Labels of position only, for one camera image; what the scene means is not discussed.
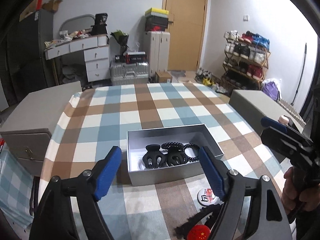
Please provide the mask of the person's right hand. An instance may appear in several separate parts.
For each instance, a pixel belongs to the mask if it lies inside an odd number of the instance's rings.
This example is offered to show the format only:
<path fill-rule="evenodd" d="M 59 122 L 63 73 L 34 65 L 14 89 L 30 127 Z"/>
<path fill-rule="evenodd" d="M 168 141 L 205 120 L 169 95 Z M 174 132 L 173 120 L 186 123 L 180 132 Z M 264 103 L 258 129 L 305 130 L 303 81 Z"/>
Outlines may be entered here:
<path fill-rule="evenodd" d="M 293 185 L 293 167 L 289 168 L 284 174 L 285 185 L 281 195 L 281 202 L 284 206 L 285 212 L 288 215 L 295 207 L 295 199 L 299 197 L 301 202 L 305 202 L 304 210 L 312 211 L 318 205 L 317 191 L 313 189 L 307 189 L 298 194 L 296 188 Z"/>

